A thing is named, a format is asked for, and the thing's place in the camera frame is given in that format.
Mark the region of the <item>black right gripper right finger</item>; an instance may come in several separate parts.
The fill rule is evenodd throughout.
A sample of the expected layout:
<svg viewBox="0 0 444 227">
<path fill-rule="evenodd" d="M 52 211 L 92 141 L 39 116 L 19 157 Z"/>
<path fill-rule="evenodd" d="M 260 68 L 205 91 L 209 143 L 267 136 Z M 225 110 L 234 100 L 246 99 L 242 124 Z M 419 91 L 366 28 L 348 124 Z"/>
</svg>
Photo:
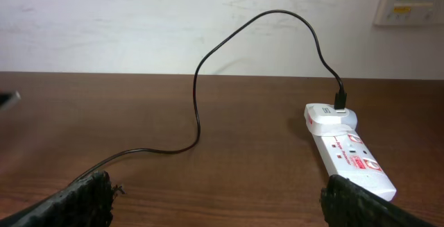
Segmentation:
<svg viewBox="0 0 444 227">
<path fill-rule="evenodd" d="M 321 190 L 321 208 L 329 227 L 432 227 L 432 225 L 340 175 Z"/>
</svg>

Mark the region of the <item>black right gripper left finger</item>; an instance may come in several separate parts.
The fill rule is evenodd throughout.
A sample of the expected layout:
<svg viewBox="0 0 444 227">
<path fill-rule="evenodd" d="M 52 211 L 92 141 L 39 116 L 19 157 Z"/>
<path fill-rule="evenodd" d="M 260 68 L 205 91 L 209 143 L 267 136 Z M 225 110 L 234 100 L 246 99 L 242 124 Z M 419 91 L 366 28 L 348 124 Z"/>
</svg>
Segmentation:
<svg viewBox="0 0 444 227">
<path fill-rule="evenodd" d="M 114 200 L 125 191 L 107 172 L 82 178 L 1 220 L 1 227 L 108 227 Z"/>
</svg>

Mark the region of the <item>black flip smartphone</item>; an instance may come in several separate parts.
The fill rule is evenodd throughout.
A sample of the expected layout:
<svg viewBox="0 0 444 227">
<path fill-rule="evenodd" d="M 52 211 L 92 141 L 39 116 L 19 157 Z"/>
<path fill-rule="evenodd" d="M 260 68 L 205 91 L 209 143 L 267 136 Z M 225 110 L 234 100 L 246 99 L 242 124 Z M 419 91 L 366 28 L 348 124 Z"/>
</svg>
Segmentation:
<svg viewBox="0 0 444 227">
<path fill-rule="evenodd" d="M 1 110 L 7 110 L 9 107 L 13 106 L 18 100 L 21 99 L 20 93 L 18 91 L 14 92 L 2 92 L 1 95 Z"/>
</svg>

